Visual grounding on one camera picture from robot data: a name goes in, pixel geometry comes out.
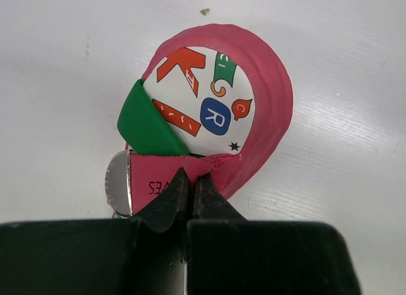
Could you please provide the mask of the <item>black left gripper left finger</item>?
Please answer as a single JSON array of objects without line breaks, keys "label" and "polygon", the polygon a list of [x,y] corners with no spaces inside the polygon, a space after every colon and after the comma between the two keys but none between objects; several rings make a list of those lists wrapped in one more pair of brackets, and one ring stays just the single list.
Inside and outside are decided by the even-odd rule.
[{"label": "black left gripper left finger", "polygon": [[183,294],[184,170],[128,219],[1,225],[2,294]]}]

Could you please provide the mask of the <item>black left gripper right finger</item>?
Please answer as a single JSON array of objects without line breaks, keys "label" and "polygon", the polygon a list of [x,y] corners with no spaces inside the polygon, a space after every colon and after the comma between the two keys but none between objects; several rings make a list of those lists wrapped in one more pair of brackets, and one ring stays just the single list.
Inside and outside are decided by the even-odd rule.
[{"label": "black left gripper right finger", "polygon": [[316,221],[249,221],[198,178],[187,224],[189,294],[360,294],[346,242]]}]

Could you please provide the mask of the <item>pink flip-flop front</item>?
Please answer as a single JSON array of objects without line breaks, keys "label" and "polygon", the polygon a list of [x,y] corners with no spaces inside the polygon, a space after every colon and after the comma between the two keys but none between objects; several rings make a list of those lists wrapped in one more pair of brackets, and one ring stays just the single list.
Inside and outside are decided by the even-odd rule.
[{"label": "pink flip-flop front", "polygon": [[105,175],[115,218],[145,208],[177,170],[210,174],[230,198],[265,164],[289,128],[289,75],[256,34],[232,24],[185,29],[164,41],[125,99],[125,149]]}]

